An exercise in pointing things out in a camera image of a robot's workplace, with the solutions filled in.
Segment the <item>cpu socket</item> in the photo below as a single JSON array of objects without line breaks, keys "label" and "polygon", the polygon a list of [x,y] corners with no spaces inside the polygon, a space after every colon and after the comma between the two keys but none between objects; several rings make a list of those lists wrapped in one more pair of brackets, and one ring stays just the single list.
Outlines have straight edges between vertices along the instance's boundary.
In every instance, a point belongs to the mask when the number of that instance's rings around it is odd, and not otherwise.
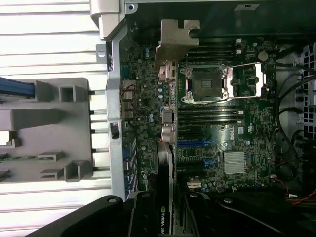
[{"label": "cpu socket", "polygon": [[186,96],[181,101],[188,104],[208,104],[228,98],[223,86],[227,69],[223,65],[194,65],[182,68],[186,76]]}]

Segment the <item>motherboard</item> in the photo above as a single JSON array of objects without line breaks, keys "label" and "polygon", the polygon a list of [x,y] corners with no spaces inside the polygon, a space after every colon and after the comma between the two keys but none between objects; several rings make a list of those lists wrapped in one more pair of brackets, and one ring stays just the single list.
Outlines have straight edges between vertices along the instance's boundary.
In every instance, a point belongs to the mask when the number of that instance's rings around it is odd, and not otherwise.
[{"label": "motherboard", "polygon": [[136,131],[138,189],[158,167],[157,143],[174,153],[176,173],[200,192],[269,186],[274,167],[276,59],[264,38],[201,43],[154,71],[155,47],[121,57],[122,119]]}]

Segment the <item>white connector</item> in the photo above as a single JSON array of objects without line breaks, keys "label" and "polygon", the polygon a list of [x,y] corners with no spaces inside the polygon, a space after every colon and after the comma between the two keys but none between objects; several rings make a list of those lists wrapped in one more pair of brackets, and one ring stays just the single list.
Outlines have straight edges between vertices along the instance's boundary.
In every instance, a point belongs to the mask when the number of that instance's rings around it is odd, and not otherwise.
[{"label": "white connector", "polygon": [[199,180],[192,180],[190,182],[187,182],[187,185],[189,189],[196,189],[202,187],[202,183]]}]

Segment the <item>metal chassis panel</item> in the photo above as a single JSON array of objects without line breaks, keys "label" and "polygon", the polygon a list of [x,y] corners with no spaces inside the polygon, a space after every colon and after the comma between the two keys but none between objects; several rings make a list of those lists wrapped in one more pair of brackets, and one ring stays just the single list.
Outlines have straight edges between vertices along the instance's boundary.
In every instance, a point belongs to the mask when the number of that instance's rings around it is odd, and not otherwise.
[{"label": "metal chassis panel", "polygon": [[111,162],[111,183],[113,195],[125,200],[123,151],[122,151],[122,124],[120,113],[120,55],[119,44],[127,34],[127,25],[124,25],[110,42],[112,46],[109,58],[112,59],[112,70],[108,71],[108,84],[105,91],[108,115],[108,128],[111,124],[119,124],[119,138],[113,139],[109,129],[109,153]]}]

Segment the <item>blue pcie slot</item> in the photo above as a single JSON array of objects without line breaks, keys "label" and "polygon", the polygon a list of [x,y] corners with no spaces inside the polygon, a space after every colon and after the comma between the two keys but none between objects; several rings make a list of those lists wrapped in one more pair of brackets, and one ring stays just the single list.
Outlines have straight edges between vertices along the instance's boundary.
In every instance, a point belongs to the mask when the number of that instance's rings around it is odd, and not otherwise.
[{"label": "blue pcie slot", "polygon": [[186,141],[178,142],[178,148],[181,147],[207,147],[208,145],[214,143],[215,141]]}]

